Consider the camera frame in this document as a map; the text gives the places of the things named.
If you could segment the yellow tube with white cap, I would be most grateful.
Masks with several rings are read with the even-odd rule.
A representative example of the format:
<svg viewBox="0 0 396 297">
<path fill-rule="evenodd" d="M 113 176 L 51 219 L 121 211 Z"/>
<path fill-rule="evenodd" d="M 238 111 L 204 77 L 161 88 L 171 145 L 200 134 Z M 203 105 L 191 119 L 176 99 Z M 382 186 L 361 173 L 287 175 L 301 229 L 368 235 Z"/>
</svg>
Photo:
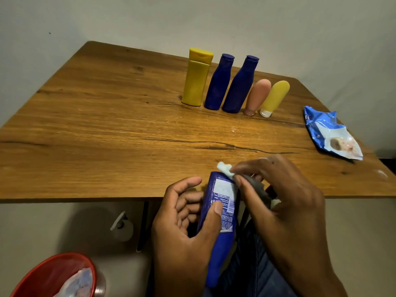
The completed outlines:
<svg viewBox="0 0 396 297">
<path fill-rule="evenodd" d="M 275 83 L 261 106 L 260 115 L 269 118 L 274 110 L 279 107 L 280 103 L 289 92 L 289 89 L 290 84 L 288 81 L 282 80 Z"/>
</svg>

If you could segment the blue wet wipes packet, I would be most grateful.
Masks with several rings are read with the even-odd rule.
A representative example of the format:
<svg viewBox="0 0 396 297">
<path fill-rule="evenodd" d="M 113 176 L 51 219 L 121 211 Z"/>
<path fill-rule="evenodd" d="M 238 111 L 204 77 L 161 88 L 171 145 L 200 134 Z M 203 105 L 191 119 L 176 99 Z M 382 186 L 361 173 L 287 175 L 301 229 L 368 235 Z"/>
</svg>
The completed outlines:
<svg viewBox="0 0 396 297">
<path fill-rule="evenodd" d="M 362 150 L 347 128 L 337 122 L 336 112 L 322 112 L 305 106 L 305 125 L 314 144 L 321 150 L 350 160 L 363 160 Z"/>
</svg>

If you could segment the red plastic bin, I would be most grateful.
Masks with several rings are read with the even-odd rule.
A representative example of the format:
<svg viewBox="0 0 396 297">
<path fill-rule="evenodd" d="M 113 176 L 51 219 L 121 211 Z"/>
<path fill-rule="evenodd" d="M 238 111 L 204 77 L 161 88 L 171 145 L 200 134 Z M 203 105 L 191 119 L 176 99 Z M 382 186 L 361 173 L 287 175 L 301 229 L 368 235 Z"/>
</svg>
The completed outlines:
<svg viewBox="0 0 396 297">
<path fill-rule="evenodd" d="M 54 297 L 68 279 L 83 269 L 92 272 L 88 297 L 105 297 L 104 275 L 89 257 L 76 252 L 56 254 L 36 265 L 19 281 L 10 297 Z"/>
</svg>

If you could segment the black table leg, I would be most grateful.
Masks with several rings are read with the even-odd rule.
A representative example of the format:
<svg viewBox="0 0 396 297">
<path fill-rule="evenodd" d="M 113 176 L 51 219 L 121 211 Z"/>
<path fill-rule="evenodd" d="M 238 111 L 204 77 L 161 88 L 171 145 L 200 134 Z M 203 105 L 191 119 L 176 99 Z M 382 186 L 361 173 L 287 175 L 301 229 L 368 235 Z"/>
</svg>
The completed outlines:
<svg viewBox="0 0 396 297">
<path fill-rule="evenodd" d="M 139 239 L 136 248 L 137 253 L 140 253 L 142 251 L 147 240 L 147 219 L 148 219 L 149 206 L 150 206 L 150 202 L 144 201 L 142 216 L 141 216 L 141 226 L 139 231 Z"/>
</svg>

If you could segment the person's right forearm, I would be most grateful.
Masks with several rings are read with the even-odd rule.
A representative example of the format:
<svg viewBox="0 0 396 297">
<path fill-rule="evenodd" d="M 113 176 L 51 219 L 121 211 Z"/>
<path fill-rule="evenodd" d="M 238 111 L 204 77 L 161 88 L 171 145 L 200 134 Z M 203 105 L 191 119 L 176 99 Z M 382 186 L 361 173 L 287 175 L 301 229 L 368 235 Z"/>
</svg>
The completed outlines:
<svg viewBox="0 0 396 297">
<path fill-rule="evenodd" d="M 299 297 L 348 297 L 333 270 L 319 274 L 299 274 L 288 277 L 288 283 Z"/>
</svg>

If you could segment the person's right hand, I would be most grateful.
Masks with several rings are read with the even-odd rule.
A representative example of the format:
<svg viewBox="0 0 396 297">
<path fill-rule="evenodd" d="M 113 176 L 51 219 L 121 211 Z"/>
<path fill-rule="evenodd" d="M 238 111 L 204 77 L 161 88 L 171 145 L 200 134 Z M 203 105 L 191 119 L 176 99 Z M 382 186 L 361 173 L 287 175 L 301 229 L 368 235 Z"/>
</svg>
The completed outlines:
<svg viewBox="0 0 396 297">
<path fill-rule="evenodd" d="M 255 226 L 286 280 L 292 275 L 333 270 L 326 238 L 324 195 L 289 159 L 276 154 L 243 161 L 231 172 L 261 176 L 281 200 L 271 209 L 272 225 Z"/>
</svg>

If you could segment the tall yellow lotion bottle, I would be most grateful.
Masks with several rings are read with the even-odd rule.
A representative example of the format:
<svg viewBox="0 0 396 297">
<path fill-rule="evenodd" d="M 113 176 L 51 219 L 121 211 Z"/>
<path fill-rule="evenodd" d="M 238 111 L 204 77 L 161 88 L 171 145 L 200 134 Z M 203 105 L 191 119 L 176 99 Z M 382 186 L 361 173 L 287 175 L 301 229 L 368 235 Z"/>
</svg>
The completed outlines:
<svg viewBox="0 0 396 297">
<path fill-rule="evenodd" d="M 203 49 L 189 49 L 189 62 L 181 102 L 201 106 L 207 76 L 214 54 Z"/>
</svg>

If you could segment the plain blue lotion bottle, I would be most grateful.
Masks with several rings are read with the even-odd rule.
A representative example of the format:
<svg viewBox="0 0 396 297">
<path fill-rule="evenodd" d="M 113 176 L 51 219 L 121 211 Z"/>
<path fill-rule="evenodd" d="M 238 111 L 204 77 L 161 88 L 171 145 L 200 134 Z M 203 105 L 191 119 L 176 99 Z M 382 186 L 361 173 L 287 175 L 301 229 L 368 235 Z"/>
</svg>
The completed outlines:
<svg viewBox="0 0 396 297">
<path fill-rule="evenodd" d="M 230 82 L 231 68 L 234 59 L 235 57 L 233 55 L 222 54 L 220 62 L 212 75 L 207 91 L 204 103 L 206 109 L 214 111 L 220 109 Z"/>
<path fill-rule="evenodd" d="M 230 114 L 240 111 L 254 80 L 255 69 L 259 58 L 247 55 L 245 61 L 233 78 L 226 95 L 222 110 Z"/>
</svg>

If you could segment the dark blue trousers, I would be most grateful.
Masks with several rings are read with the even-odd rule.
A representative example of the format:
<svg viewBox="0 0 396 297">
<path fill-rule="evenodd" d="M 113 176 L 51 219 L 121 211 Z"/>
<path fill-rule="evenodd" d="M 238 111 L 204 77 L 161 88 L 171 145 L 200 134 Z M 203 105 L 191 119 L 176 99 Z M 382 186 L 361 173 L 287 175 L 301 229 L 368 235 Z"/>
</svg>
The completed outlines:
<svg viewBox="0 0 396 297">
<path fill-rule="evenodd" d="M 250 220 L 237 241 L 225 270 L 225 257 L 213 250 L 202 297 L 297 297 L 267 254 L 265 244 Z"/>
</svg>

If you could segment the blue bottle with white label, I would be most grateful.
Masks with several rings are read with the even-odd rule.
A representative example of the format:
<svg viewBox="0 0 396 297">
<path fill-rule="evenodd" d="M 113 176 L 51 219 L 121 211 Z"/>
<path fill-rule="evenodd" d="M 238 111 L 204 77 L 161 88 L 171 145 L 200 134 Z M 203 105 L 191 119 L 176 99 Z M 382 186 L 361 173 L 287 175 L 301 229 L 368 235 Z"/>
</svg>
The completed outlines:
<svg viewBox="0 0 396 297">
<path fill-rule="evenodd" d="M 205 283 L 206 287 L 209 288 L 214 288 L 217 285 L 220 270 L 233 245 L 240 203 L 239 190 L 234 181 L 229 179 L 224 173 L 218 171 L 213 171 L 210 174 L 197 232 L 201 230 L 207 212 L 215 201 L 222 202 L 223 212 L 221 217 L 221 231 L 211 253 Z"/>
</svg>

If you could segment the person's left hand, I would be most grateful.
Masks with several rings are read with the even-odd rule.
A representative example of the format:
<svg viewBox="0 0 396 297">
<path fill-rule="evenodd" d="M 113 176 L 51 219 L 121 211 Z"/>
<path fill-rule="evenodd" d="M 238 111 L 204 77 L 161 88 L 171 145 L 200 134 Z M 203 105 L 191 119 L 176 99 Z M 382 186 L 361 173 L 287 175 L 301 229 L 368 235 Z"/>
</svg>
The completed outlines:
<svg viewBox="0 0 396 297">
<path fill-rule="evenodd" d="M 202 182 L 188 177 L 167 187 L 152 224 L 154 297 L 201 297 L 214 244 L 200 244 L 198 234 L 181 230 L 181 213 L 199 214 L 192 208 L 176 210 L 179 195 Z"/>
</svg>

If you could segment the crumpled white wipes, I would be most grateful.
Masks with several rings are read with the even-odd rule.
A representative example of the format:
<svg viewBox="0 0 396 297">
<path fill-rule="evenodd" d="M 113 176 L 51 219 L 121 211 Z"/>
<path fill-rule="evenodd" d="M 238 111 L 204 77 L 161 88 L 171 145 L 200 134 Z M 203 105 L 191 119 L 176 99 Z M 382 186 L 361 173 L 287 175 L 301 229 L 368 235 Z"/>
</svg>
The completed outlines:
<svg viewBox="0 0 396 297">
<path fill-rule="evenodd" d="M 90 297 L 92 285 L 92 270 L 83 268 L 67 279 L 53 297 Z"/>
</svg>

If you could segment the white wet wipe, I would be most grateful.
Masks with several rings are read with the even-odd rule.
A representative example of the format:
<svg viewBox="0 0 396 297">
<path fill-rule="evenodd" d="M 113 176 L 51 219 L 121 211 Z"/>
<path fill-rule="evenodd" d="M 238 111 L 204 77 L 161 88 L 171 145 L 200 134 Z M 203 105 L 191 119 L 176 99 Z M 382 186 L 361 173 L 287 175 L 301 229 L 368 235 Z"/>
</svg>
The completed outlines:
<svg viewBox="0 0 396 297">
<path fill-rule="evenodd" d="M 219 169 L 220 172 L 225 174 L 229 179 L 234 180 L 234 173 L 230 172 L 231 168 L 232 166 L 230 164 L 225 164 L 222 161 L 219 162 L 217 165 L 217 169 Z M 272 195 L 269 194 L 269 188 L 268 190 L 265 190 L 265 186 L 263 183 L 245 174 L 243 175 L 243 177 L 254 188 L 256 194 L 259 196 L 259 198 L 266 205 L 267 208 L 272 209 L 281 202 L 281 200 L 277 198 L 276 194 L 272 194 Z"/>
</svg>

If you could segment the pink squeeze tube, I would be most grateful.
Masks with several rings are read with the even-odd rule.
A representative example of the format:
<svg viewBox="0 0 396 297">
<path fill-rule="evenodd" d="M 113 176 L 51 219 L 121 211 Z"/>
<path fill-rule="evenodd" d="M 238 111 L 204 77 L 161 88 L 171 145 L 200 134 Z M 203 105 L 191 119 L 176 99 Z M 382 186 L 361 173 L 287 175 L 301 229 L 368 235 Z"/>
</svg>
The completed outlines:
<svg viewBox="0 0 396 297">
<path fill-rule="evenodd" d="M 263 104 L 271 90 L 271 82 L 268 79 L 261 79 L 255 83 L 248 95 L 245 109 L 243 111 L 245 116 L 251 117 Z"/>
</svg>

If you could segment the white wall fixture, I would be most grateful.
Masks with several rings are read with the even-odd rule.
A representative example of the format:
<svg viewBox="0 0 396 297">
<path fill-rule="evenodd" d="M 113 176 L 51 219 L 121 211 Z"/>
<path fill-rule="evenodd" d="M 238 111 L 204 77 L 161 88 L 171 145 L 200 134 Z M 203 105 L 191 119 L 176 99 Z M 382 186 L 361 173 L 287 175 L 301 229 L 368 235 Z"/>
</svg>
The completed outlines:
<svg viewBox="0 0 396 297">
<path fill-rule="evenodd" d="M 123 211 L 113 222 L 110 231 L 114 238 L 120 242 L 129 241 L 134 234 L 134 226 Z"/>
</svg>

